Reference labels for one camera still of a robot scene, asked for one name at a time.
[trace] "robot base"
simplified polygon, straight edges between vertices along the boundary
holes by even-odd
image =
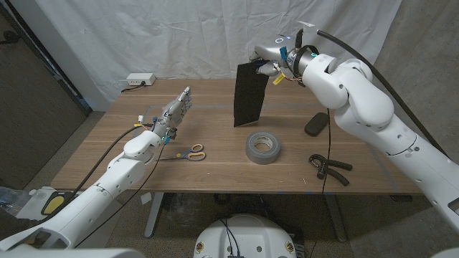
[[[234,215],[225,222],[235,236],[241,257],[296,258],[292,239],[274,222],[252,214]],[[235,240],[231,234],[229,237],[233,255],[236,257]],[[228,257],[229,247],[226,227],[221,221],[216,221],[199,235],[194,258]]]

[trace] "black panel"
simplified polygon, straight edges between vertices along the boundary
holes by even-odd
[[[254,62],[237,66],[235,127],[258,121],[260,118],[269,77],[257,74],[257,66]]]

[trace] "black eraser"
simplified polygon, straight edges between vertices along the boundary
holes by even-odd
[[[306,124],[304,131],[310,136],[316,137],[328,124],[328,115],[325,113],[317,113]]]

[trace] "table leg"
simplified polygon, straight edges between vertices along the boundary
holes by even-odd
[[[159,212],[161,210],[161,203],[163,202],[164,193],[157,192],[153,195],[151,200],[150,215],[148,215],[148,221],[145,227],[145,237],[152,237],[155,229],[156,222],[158,221]]]
[[[327,204],[328,213],[330,214],[331,221],[333,222],[336,238],[341,243],[347,242],[346,230],[344,229],[344,223],[343,219],[341,218],[341,212],[339,211],[336,196],[333,194],[325,195],[325,202]]]

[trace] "scissors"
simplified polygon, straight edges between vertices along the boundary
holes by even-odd
[[[202,144],[195,144],[189,150],[183,153],[177,153],[175,156],[160,158],[160,161],[167,161],[172,159],[182,159],[185,158],[189,161],[202,161],[206,158],[206,153],[203,152],[204,146]]]

